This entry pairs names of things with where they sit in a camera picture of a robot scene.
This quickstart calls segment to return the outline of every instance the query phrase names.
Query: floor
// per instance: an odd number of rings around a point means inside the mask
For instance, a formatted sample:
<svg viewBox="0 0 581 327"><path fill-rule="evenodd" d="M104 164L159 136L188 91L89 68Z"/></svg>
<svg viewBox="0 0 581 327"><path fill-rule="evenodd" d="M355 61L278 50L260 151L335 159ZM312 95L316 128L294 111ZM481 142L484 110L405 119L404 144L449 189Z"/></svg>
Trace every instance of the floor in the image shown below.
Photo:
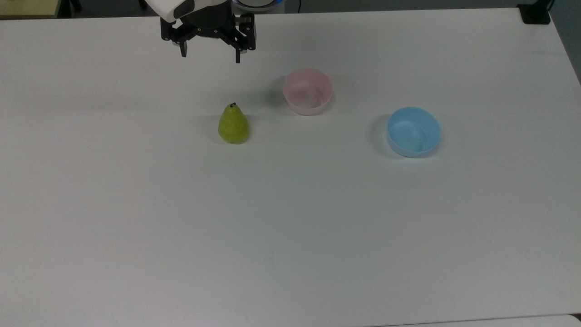
<svg viewBox="0 0 581 327"><path fill-rule="evenodd" d="M151 8L142 10L137 0L80 0L81 12L74 17L156 16ZM508 8L534 0L287 0L285 11L349 12L373 10L416 10L455 8ZM581 81L581 0L555 0L551 16Z"/></svg>

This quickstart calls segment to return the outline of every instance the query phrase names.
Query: pink bowl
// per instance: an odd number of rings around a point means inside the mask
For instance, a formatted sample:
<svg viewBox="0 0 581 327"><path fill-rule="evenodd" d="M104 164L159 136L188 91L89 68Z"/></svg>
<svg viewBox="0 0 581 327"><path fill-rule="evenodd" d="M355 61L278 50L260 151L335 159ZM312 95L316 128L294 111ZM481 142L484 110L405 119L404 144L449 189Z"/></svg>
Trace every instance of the pink bowl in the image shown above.
<svg viewBox="0 0 581 327"><path fill-rule="evenodd" d="M286 77L282 92L294 112L310 116L325 109L333 94L333 85L322 71L303 68Z"/></svg>

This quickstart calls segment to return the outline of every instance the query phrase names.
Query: table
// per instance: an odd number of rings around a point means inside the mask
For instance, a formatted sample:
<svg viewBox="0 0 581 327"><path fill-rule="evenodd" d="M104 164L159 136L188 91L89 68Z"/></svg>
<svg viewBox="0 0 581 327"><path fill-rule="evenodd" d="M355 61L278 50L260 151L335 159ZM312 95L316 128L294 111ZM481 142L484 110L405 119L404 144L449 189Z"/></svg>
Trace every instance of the table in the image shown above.
<svg viewBox="0 0 581 327"><path fill-rule="evenodd" d="M0 0L0 19L56 18L61 0Z"/></svg>
<svg viewBox="0 0 581 327"><path fill-rule="evenodd" d="M377 326L581 310L581 87L517 9L0 22L0 324ZM300 67L335 89L293 114ZM236 101L251 136L217 134ZM440 121L429 157L390 113Z"/></svg>

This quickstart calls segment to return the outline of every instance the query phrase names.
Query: pear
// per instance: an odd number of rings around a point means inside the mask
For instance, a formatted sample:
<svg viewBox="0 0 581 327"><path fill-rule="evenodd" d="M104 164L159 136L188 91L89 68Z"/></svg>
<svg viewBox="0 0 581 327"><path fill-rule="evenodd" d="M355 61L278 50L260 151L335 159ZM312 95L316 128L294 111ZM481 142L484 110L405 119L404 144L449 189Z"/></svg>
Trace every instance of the pear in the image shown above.
<svg viewBox="0 0 581 327"><path fill-rule="evenodd" d="M250 134L248 120L236 105L236 102L224 109L218 124L218 134L230 143L242 143Z"/></svg>

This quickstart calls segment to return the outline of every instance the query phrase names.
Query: robotic arm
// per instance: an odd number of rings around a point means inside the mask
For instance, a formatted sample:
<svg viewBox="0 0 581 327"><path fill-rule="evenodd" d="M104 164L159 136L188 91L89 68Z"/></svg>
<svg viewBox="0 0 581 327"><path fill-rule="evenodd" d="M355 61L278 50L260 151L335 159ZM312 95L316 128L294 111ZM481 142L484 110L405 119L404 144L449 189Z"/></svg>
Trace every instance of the robotic arm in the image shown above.
<svg viewBox="0 0 581 327"><path fill-rule="evenodd" d="M219 38L240 54L256 49L254 14L236 17L232 0L146 0L161 17L162 39L180 46L181 55L188 52L187 41L196 36ZM177 20L181 25L173 27Z"/></svg>

